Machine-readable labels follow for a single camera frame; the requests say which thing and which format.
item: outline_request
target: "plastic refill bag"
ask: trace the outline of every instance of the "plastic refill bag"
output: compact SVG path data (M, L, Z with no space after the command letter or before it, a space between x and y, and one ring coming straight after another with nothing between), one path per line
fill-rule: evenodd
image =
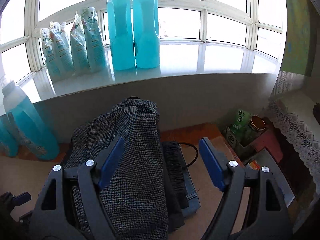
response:
M70 47L76 74L90 73L83 25L77 13L70 32Z
M40 30L40 33L41 33L42 51L45 57L46 66L47 66L51 81L52 82L59 81L61 80L61 75L52 51L52 46L50 41L50 31L48 28L44 28Z
M54 57L63 79L72 76L75 68L72 63L69 38L64 29L66 23L50 22L50 40Z
M81 20L91 72L100 71L107 67L107 60L95 8L84 7L82 9Z

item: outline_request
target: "houndstooth garment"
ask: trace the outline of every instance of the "houndstooth garment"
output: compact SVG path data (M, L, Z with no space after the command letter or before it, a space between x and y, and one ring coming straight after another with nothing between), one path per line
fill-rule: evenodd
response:
M164 194L163 157L156 104L125 99L110 113L74 130L72 154L64 168L94 159L116 136L124 139L124 155L100 192L121 239L167 239L168 215ZM73 188L81 229L89 231L79 188Z

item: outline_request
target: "stack of clothes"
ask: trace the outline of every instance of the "stack of clothes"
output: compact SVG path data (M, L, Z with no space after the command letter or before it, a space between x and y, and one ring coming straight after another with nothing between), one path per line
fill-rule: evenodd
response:
M160 143L158 120L154 102L127 98L75 129L70 154L61 163L64 168L80 166L116 136L124 139L121 161L100 192L121 239L167 239L200 207L181 148L176 142ZM77 186L73 196L81 230L90 232Z

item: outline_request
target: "black cord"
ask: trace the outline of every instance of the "black cord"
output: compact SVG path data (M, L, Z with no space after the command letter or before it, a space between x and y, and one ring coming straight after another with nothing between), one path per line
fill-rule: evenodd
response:
M179 145L188 145L188 146L190 146L190 147L192 147L193 149L196 150L196 157L193 159L193 161L192 161L191 163L189 163L188 165L186 165L186 166L184 167L184 169L185 169L185 168L188 168L188 167L190 167L192 164L194 164L194 163L196 162L196 160L198 159L199 151L198 151L197 147L194 146L194 145L191 144L191 143L178 143L178 144L179 144Z

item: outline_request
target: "white lace trim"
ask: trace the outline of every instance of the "white lace trim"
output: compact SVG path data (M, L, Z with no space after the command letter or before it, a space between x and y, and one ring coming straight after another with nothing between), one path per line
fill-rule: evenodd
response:
M303 121L299 121L296 113L282 111L274 101L270 102L266 116L273 125L280 129L291 143L304 165L309 169L316 184L316 192L320 194L320 143L314 139L313 132L308 130Z

